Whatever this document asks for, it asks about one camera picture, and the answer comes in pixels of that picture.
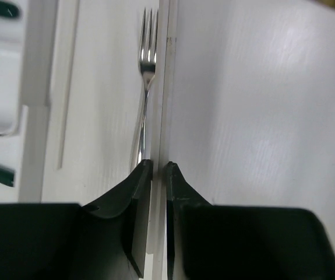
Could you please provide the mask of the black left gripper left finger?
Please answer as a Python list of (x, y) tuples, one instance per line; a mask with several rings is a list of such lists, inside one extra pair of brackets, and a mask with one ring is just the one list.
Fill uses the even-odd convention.
[(0, 279), (144, 276), (153, 164), (86, 204), (0, 204)]

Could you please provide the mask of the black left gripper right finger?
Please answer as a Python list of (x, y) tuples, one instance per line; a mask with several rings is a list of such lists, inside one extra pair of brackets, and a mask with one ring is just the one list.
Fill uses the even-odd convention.
[(324, 226), (301, 208), (212, 205), (165, 167), (169, 279), (335, 279)]

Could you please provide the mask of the silver fork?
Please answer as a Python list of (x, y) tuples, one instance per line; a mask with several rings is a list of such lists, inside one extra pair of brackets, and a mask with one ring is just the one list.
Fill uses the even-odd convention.
[(150, 88), (156, 74), (158, 13), (145, 9), (139, 41), (139, 72), (142, 78), (139, 111), (132, 145), (130, 170), (144, 158), (146, 149), (147, 104)]

